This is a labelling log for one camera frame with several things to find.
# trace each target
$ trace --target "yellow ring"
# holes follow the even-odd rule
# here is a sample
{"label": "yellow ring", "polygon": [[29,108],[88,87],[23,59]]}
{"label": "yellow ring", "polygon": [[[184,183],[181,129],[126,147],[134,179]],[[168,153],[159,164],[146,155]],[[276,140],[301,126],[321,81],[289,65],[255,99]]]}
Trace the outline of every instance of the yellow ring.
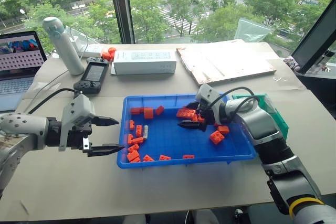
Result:
{"label": "yellow ring", "polygon": [[315,198],[311,198],[311,197],[305,197],[305,198],[297,199],[292,204],[290,204],[290,207],[289,207],[290,218],[293,219],[293,217],[294,217],[294,214],[293,214],[294,207],[296,207],[298,204],[300,204],[302,202],[305,202],[305,201],[313,201],[313,202],[320,203],[321,205],[324,205],[324,203],[322,201],[320,201],[319,199],[315,199]]}

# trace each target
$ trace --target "laptop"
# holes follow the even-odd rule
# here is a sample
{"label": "laptop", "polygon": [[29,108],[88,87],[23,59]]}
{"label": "laptop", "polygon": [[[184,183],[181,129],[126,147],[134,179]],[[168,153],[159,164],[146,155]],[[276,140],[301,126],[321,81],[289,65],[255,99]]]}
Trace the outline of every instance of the laptop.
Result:
{"label": "laptop", "polygon": [[35,31],[0,35],[0,111],[14,111],[47,60]]}

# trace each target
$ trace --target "green container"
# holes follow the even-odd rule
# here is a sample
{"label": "green container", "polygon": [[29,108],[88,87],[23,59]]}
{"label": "green container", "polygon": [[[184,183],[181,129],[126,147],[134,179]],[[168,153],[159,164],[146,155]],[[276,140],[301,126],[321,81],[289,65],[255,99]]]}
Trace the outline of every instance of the green container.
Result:
{"label": "green container", "polygon": [[[233,99],[238,99],[241,97],[248,97],[247,94],[233,94]],[[272,101],[268,97],[267,94],[256,94],[257,97],[259,97],[259,107],[261,107],[263,110],[265,110],[267,113],[269,113],[273,120],[277,123],[279,129],[281,130],[284,139],[287,139],[288,134],[288,125],[280,115],[279,111],[274,107]]]}

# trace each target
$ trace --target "black cable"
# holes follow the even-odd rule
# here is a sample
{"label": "black cable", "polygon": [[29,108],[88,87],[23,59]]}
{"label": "black cable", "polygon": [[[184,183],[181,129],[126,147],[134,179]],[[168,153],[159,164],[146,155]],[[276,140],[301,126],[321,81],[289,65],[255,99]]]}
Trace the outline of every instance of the black cable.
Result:
{"label": "black cable", "polygon": [[236,116],[236,114],[238,113],[238,110],[244,105],[244,103],[246,103],[248,100],[251,100],[251,99],[256,99],[258,103],[260,101],[259,97],[257,97],[256,95],[251,95],[250,97],[247,97],[244,101],[242,101],[237,106],[237,108],[233,112],[230,113],[230,119],[228,121],[231,122],[233,118]]}
{"label": "black cable", "polygon": [[55,95],[57,95],[58,93],[63,92],[63,91],[70,91],[70,92],[76,93],[76,91],[73,90],[73,89],[67,89],[67,88],[59,89],[59,90],[55,91],[54,93],[52,93],[51,95],[49,95],[47,98],[43,99],[38,105],[33,107],[28,112],[28,114],[33,114],[39,107],[41,107],[43,104],[45,104],[50,98],[54,97]]}
{"label": "black cable", "polygon": [[218,102],[220,99],[222,99],[224,96],[226,96],[227,94],[231,93],[232,91],[238,90],[238,89],[244,89],[247,90],[251,95],[254,95],[254,93],[252,92],[251,89],[247,88],[247,87],[238,87],[238,88],[234,88],[234,89],[230,89],[228,91],[226,91],[225,93],[221,94],[219,97],[217,97],[212,103],[210,103],[210,105],[208,105],[204,111],[210,109],[213,105],[215,105],[216,102]]}

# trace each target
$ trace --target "table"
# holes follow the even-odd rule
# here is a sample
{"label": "table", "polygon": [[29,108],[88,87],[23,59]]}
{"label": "table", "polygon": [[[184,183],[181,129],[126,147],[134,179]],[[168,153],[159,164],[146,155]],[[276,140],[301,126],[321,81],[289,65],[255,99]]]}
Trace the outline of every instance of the table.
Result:
{"label": "table", "polygon": [[[184,46],[188,45],[115,45],[120,50]],[[334,119],[268,44],[252,43],[250,46],[277,69],[275,74],[212,86],[218,91],[247,86],[256,93],[267,93],[289,125],[287,143],[293,152],[300,156],[322,194],[335,193]],[[59,59],[49,59],[37,74],[35,85],[27,92],[18,111],[30,102],[38,83],[50,81],[64,69]],[[79,79],[64,74],[56,87],[72,87]],[[90,99],[98,115],[121,121],[125,96],[196,93],[197,89],[178,59],[175,74],[157,74],[155,78],[148,74],[118,77],[107,74],[101,92]],[[42,97],[51,92],[42,92]],[[71,93],[60,93],[35,114],[55,116],[60,120],[63,106],[71,100]],[[119,129],[119,125],[93,126],[90,140],[94,145],[117,143]],[[116,154],[88,158],[79,150],[59,153],[55,147],[27,153],[3,193],[0,221],[121,216],[272,201],[266,185],[267,176],[258,158],[229,165],[214,163],[146,169],[120,169],[116,159]]]}

